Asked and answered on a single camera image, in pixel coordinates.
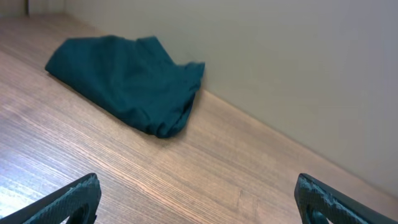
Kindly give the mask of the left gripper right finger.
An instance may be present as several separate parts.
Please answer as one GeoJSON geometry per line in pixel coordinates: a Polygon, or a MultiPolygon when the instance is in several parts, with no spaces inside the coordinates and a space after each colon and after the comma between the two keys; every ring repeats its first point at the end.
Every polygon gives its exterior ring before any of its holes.
{"type": "Polygon", "coordinates": [[[397,224],[305,173],[298,176],[294,197],[304,224],[397,224]]]}

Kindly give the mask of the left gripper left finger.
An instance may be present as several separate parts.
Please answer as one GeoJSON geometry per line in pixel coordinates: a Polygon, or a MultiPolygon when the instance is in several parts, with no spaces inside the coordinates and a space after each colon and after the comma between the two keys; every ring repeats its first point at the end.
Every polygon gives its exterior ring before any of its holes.
{"type": "Polygon", "coordinates": [[[94,224],[101,199],[95,173],[89,173],[1,219],[1,224],[94,224]]]}

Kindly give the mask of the black shorts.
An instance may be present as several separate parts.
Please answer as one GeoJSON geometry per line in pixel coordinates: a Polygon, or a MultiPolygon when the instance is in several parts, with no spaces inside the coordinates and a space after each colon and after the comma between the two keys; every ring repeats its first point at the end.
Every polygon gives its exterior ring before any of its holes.
{"type": "Polygon", "coordinates": [[[187,124],[205,63],[176,64],[159,40],[67,39],[45,70],[123,123],[158,138],[187,124]]]}

